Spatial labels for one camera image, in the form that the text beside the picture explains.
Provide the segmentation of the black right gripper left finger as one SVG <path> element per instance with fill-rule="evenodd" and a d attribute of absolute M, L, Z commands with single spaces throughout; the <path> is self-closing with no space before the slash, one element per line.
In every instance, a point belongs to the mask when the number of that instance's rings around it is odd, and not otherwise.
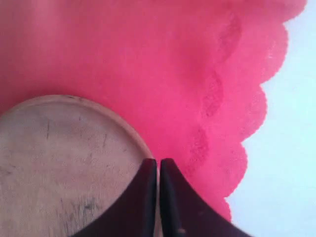
<path fill-rule="evenodd" d="M 152 237 L 157 200 L 157 162 L 144 159 L 126 190 L 75 237 Z"/>

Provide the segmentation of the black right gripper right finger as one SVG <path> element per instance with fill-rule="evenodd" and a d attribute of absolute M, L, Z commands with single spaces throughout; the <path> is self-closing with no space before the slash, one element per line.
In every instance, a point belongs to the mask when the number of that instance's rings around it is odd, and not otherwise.
<path fill-rule="evenodd" d="M 171 158 L 160 163 L 159 208 L 165 237 L 247 237 L 213 210 Z"/>

